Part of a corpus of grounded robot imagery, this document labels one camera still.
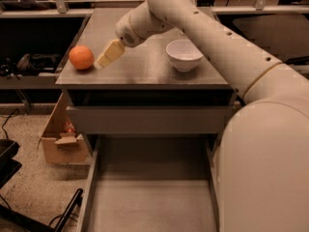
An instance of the open drawer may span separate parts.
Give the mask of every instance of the open drawer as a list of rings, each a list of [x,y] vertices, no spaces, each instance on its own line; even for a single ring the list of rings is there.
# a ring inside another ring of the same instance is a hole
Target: open drawer
[[[99,139],[77,231],[216,231],[203,140]]]

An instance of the cardboard box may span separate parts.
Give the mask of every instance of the cardboard box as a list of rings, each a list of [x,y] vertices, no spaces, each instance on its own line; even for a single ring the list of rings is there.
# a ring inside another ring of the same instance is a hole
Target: cardboard box
[[[65,132],[64,125],[70,120],[68,103],[63,95],[58,100],[45,130],[41,143],[47,163],[89,163],[90,153],[81,134]]]

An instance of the small bowl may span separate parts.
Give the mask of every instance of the small bowl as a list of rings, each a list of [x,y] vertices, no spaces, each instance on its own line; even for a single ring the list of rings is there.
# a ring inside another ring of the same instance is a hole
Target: small bowl
[[[179,72],[189,72],[196,68],[203,54],[191,40],[176,40],[166,46],[170,63]]]

